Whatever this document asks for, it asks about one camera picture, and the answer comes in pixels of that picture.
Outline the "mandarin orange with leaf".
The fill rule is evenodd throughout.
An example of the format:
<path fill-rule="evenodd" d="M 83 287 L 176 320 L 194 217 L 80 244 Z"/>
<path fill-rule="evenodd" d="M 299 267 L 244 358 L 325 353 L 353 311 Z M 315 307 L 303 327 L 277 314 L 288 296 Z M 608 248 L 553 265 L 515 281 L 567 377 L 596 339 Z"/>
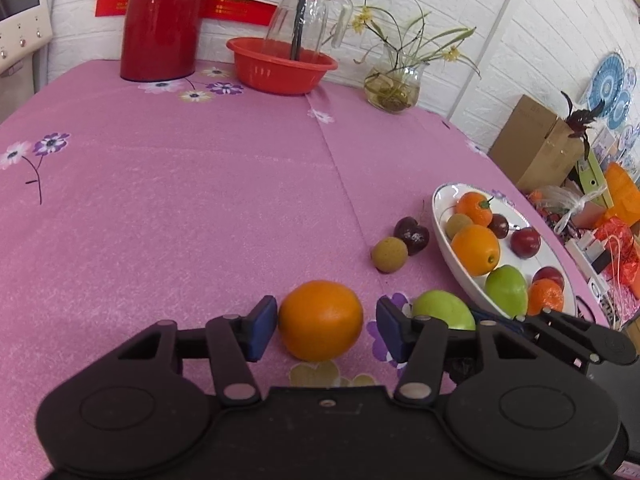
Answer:
<path fill-rule="evenodd" d="M 490 208 L 491 197 L 480 192 L 466 192 L 454 206 L 456 214 L 465 214 L 473 223 L 487 228 L 492 220 L 492 210 Z"/>

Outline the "large smooth orange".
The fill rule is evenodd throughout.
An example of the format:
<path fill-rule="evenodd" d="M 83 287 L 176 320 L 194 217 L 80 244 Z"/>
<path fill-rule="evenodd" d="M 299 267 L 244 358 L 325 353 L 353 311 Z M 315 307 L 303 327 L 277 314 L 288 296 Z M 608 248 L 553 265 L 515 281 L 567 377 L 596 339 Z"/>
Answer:
<path fill-rule="evenodd" d="M 363 308 L 347 286 L 310 281 L 284 298 L 278 324 L 291 356 L 306 362 L 331 361 L 356 344 L 363 326 Z"/>

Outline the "white power strip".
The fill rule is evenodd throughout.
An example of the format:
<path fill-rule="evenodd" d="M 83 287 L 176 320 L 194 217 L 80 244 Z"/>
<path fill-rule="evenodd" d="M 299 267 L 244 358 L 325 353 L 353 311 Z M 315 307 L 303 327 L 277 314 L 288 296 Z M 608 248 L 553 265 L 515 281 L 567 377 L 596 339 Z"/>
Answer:
<path fill-rule="evenodd" d="M 593 295 L 606 295 L 610 291 L 610 285 L 603 272 L 612 262 L 608 248 L 591 233 L 578 240 L 572 238 L 565 243 L 565 248 L 582 272 Z"/>

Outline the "small mandarin on plate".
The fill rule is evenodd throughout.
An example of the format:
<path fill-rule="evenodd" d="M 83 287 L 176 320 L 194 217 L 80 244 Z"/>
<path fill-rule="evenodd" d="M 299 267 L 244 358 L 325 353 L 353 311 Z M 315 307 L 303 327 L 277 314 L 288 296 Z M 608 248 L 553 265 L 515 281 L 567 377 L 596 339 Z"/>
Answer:
<path fill-rule="evenodd" d="M 550 278 L 534 281 L 528 289 L 527 314 L 537 315 L 544 308 L 555 311 L 562 311 L 564 308 L 563 289 Z"/>

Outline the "green apple on table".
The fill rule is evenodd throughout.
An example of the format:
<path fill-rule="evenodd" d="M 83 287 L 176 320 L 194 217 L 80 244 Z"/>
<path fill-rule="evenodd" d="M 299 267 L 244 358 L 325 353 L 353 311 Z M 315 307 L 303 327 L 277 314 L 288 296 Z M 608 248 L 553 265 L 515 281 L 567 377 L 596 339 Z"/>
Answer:
<path fill-rule="evenodd" d="M 433 289 L 416 297 L 412 303 L 411 314 L 414 318 L 438 318 L 452 330 L 475 330 L 475 320 L 469 307 L 446 290 Z"/>

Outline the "green apple on plate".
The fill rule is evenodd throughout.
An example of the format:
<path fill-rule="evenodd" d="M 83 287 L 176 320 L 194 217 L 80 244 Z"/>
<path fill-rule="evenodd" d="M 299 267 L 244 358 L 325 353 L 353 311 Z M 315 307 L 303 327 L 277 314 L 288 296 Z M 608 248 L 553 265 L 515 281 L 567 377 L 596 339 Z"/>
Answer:
<path fill-rule="evenodd" d="M 505 264 L 492 270 L 485 281 L 485 292 L 491 301 L 510 318 L 527 312 L 527 282 L 523 274 L 514 266 Z"/>

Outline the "white oval plate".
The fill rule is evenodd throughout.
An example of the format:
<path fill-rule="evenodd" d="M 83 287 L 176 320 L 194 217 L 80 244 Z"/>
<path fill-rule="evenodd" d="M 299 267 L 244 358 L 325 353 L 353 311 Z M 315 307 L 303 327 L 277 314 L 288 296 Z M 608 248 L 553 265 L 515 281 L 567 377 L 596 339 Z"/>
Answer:
<path fill-rule="evenodd" d="M 503 318 L 515 318 L 525 312 L 526 301 L 518 299 L 514 306 L 497 304 L 486 292 L 486 280 L 492 271 L 510 266 L 524 281 L 529 281 L 539 269 L 553 266 L 563 278 L 568 276 L 547 242 L 541 243 L 532 258 L 522 259 L 512 252 L 507 237 L 499 240 L 486 228 L 468 226 L 469 233 L 462 236 L 458 244 L 452 244 L 446 234 L 446 224 L 456 213 L 462 196 L 477 191 L 477 188 L 463 183 L 441 185 L 432 196 L 433 234 L 446 265 L 474 304 Z"/>

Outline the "red plum on plate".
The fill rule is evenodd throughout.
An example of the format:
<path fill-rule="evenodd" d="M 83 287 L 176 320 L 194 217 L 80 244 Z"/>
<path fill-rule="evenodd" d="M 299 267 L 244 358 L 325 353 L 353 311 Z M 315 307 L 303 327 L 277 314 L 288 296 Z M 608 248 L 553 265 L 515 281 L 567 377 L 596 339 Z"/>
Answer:
<path fill-rule="evenodd" d="M 514 231 L 510 238 L 512 252 L 521 259 L 530 259 L 536 256 L 540 245 L 540 234 L 532 226 Z"/>

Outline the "red mesh bag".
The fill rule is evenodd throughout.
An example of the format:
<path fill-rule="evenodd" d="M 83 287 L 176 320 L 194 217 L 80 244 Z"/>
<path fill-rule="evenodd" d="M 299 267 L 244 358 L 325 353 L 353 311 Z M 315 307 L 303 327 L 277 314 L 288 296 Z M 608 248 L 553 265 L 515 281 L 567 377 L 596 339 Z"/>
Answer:
<path fill-rule="evenodd" d="M 624 286 L 634 284 L 639 272 L 639 254 L 631 228 L 620 218 L 612 217 L 597 227 L 594 236 L 611 255 L 608 272 L 614 282 Z"/>

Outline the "brown longan on table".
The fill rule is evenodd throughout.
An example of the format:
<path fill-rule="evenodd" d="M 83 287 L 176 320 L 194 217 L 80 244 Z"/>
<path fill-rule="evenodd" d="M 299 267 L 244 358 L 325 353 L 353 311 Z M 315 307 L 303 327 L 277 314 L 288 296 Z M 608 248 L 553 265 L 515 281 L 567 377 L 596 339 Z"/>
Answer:
<path fill-rule="evenodd" d="M 395 273 L 400 270 L 408 259 L 406 244 L 397 237 L 385 237 L 371 249 L 371 261 L 378 272 L 384 274 Z"/>

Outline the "brown longan on plate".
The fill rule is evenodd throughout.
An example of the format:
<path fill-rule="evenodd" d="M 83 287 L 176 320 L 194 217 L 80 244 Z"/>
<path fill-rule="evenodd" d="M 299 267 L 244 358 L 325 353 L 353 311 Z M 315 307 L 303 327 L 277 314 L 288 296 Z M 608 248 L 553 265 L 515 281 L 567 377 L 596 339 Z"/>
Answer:
<path fill-rule="evenodd" d="M 467 226 L 472 226 L 473 220 L 466 214 L 453 214 L 445 224 L 445 233 L 448 240 L 454 237 Z"/>

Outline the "cardboard box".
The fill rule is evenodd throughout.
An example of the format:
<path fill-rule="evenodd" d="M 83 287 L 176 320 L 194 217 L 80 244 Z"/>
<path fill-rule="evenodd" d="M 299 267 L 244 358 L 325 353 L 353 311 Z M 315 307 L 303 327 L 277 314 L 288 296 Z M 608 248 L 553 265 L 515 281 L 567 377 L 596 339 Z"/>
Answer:
<path fill-rule="evenodd" d="M 572 133 L 555 112 L 523 94 L 488 156 L 521 192 L 560 186 L 585 154 L 584 141 Z"/>

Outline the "dark purple leaf plant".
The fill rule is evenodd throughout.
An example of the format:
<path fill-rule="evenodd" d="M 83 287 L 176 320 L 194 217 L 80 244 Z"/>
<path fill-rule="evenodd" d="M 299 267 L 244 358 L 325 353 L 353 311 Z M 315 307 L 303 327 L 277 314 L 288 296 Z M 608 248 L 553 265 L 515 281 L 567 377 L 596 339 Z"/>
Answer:
<path fill-rule="evenodd" d="M 587 159 L 590 153 L 590 141 L 587 130 L 603 112 L 605 102 L 600 100 L 592 110 L 588 110 L 588 108 L 578 110 L 578 108 L 574 107 L 572 99 L 564 91 L 561 91 L 561 94 L 567 102 L 568 115 L 564 118 L 564 122 L 567 124 L 567 127 L 572 130 L 570 138 L 582 140 L 582 144 L 584 144 L 584 159 Z"/>

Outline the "glass vase with orchid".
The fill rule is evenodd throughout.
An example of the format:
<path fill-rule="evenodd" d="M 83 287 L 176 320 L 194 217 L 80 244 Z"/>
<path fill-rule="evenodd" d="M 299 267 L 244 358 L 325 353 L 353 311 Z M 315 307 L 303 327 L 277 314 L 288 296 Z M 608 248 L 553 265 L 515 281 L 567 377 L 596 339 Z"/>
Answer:
<path fill-rule="evenodd" d="M 480 74 L 477 62 L 463 50 L 476 34 L 474 26 L 435 28 L 433 12 L 420 0 L 409 0 L 405 11 L 372 0 L 343 1 L 329 0 L 337 8 L 329 12 L 321 47 L 335 54 L 349 39 L 364 41 L 352 64 L 363 70 L 364 97 L 379 110 L 401 114 L 417 106 L 423 75 L 433 64 L 463 65 Z"/>

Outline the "red plastic basket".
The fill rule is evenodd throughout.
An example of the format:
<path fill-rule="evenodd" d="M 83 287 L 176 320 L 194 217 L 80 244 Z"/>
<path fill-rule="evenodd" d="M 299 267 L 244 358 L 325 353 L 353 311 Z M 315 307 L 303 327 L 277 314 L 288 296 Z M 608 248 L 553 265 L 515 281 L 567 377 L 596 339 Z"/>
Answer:
<path fill-rule="evenodd" d="M 303 96 L 320 84 L 327 72 L 338 64 L 329 55 L 303 49 L 299 60 L 285 58 L 288 44 L 277 41 L 276 55 L 262 50 L 266 40 L 258 37 L 229 39 L 227 48 L 233 53 L 235 75 L 242 84 L 278 96 Z"/>

